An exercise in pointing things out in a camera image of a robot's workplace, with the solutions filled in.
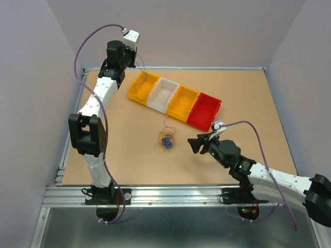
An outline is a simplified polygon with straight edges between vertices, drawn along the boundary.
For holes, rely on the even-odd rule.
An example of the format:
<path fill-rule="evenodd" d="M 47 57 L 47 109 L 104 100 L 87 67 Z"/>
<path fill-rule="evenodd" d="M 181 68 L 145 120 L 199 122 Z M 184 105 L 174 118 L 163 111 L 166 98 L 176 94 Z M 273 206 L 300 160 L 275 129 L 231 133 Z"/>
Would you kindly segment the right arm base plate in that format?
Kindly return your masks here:
<path fill-rule="evenodd" d="M 239 216 L 252 222 L 257 221 L 259 217 L 260 205 L 269 203 L 267 200 L 256 199 L 251 192 L 231 187 L 222 188 L 218 200 L 224 205 L 237 205 Z"/>

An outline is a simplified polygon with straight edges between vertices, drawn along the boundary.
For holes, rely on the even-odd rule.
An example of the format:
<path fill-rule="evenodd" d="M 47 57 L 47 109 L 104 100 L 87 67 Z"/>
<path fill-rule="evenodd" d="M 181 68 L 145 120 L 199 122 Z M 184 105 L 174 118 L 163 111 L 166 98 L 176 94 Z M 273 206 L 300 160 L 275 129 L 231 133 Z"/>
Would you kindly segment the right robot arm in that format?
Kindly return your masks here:
<path fill-rule="evenodd" d="M 233 141 L 220 141 L 210 134 L 199 134 L 188 143 L 193 153 L 210 154 L 239 182 L 238 188 L 223 190 L 221 203 L 276 203 L 305 208 L 312 220 L 330 227 L 330 181 L 325 176 L 301 177 L 267 168 L 243 156 Z"/>

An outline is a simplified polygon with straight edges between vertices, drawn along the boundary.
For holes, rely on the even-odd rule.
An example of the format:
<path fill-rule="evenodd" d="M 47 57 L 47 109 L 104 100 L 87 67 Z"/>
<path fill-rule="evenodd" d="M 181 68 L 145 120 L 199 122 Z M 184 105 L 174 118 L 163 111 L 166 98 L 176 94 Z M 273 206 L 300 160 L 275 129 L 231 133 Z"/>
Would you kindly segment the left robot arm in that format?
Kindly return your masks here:
<path fill-rule="evenodd" d="M 125 70 L 135 67 L 136 41 L 113 40 L 107 43 L 107 57 L 101 65 L 96 86 L 86 104 L 68 118 L 71 144 L 84 157 L 91 175 L 91 188 L 98 190 L 97 197 L 103 203 L 115 199 L 115 191 L 109 186 L 113 180 L 105 165 L 108 143 L 106 107 L 125 78 Z"/>

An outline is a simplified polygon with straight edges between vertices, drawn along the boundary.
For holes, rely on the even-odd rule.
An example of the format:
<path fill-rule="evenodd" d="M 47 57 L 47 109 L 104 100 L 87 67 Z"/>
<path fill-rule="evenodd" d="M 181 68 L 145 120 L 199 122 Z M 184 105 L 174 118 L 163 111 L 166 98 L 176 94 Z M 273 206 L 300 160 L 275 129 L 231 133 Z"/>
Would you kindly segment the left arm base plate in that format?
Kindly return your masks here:
<path fill-rule="evenodd" d="M 83 188 L 81 193 L 85 196 L 87 206 L 96 206 L 96 217 L 104 224 L 112 224 L 119 220 L 120 206 L 131 204 L 132 189 L 122 189 L 123 194 L 114 185 L 106 188 Z"/>

